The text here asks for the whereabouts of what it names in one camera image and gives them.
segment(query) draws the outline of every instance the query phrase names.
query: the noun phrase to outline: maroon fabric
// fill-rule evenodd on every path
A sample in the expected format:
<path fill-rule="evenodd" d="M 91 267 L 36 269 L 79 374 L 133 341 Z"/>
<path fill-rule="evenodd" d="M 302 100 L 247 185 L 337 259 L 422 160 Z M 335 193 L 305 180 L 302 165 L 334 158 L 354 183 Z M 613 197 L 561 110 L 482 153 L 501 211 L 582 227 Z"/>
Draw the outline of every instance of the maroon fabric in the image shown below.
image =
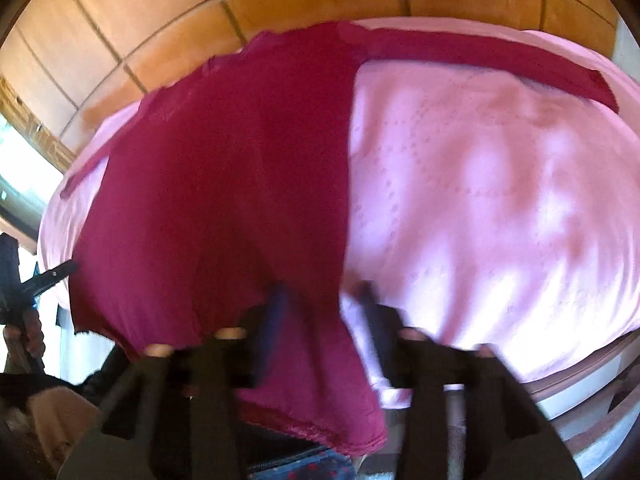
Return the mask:
<path fill-rule="evenodd" d="M 368 59 L 466 60 L 615 108 L 598 73 L 522 47 L 327 23 L 261 34 L 157 92 L 65 190 L 110 155 L 74 251 L 76 329 L 132 356 L 193 346 L 284 282 L 294 301 L 266 380 L 238 393 L 242 418 L 348 454 L 375 450 L 383 417 L 338 309 L 356 72 Z"/>

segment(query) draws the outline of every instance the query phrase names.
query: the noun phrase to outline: pink tablecloth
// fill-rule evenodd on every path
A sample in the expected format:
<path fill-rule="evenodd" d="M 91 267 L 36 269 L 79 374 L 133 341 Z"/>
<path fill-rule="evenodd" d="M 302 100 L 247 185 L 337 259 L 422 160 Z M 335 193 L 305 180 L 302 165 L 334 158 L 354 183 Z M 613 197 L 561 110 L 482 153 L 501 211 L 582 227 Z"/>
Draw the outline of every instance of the pink tablecloth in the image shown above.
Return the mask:
<path fill-rule="evenodd" d="M 360 70 L 342 312 L 383 405 L 402 406 L 406 395 L 380 375 L 350 297 L 359 280 L 376 282 L 407 324 L 446 344 L 493 343 L 524 381 L 640 326 L 636 83 L 606 58 L 543 33 L 439 18 L 365 24 L 535 44 L 603 72 L 621 108 L 617 116 L 468 66 L 372 62 Z M 136 110 L 106 120 L 70 173 Z M 38 240 L 42 268 L 71 256 L 105 166 L 69 200 L 54 195 Z M 57 290 L 68 306 L 65 286 Z"/>

